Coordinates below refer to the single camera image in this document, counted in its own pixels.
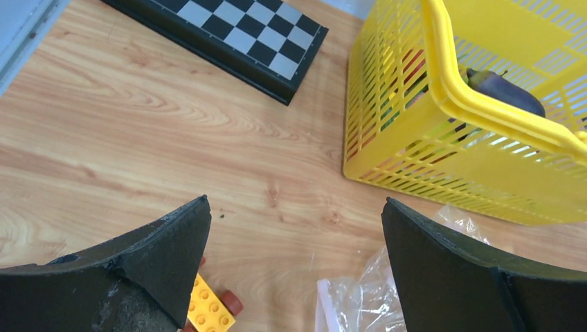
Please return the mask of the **clear zip top bag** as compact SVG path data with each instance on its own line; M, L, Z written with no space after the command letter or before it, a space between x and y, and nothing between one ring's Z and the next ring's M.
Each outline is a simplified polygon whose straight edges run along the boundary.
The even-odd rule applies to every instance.
M425 308L432 309L442 295L464 293L456 273L439 262L427 268L416 282L408 281L404 271L396 284L386 248L367 261L359 279L321 279L317 289L316 331L406 331L402 304L414 318L424 311L415 307L416 300L423 300Z

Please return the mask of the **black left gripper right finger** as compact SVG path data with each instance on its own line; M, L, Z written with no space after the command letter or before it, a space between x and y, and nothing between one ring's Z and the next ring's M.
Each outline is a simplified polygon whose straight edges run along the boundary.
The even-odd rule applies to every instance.
M381 213L409 331L585 331L586 274L526 259L396 199Z

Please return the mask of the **yellow plastic basket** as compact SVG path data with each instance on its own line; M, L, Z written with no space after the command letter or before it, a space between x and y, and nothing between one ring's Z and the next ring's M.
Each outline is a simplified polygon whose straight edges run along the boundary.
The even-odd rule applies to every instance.
M542 118L474 91L525 89ZM586 2L375 1L350 50L347 178L525 225L586 220Z

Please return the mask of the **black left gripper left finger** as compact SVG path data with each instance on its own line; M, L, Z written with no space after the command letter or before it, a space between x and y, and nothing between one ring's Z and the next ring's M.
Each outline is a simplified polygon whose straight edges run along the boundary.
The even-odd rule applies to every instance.
M1 330L182 329L210 225L203 195L47 264L2 269Z

